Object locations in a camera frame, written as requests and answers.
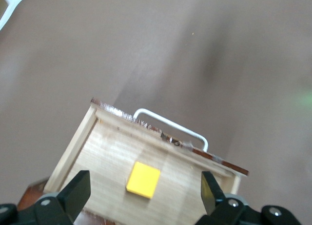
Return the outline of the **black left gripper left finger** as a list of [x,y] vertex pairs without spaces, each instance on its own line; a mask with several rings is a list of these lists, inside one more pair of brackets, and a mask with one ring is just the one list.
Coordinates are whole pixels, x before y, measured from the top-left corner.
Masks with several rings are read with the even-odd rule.
[[91,195],[90,171],[81,170],[56,196],[45,196],[18,211],[15,204],[0,205],[2,225],[72,225]]

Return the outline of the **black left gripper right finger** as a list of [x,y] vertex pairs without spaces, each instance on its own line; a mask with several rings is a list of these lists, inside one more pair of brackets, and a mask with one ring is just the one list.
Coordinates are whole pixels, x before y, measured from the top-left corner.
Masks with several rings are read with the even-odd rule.
[[210,171],[201,174],[201,198],[206,210],[198,225],[299,225],[286,208],[266,205],[255,211],[237,196],[226,197]]

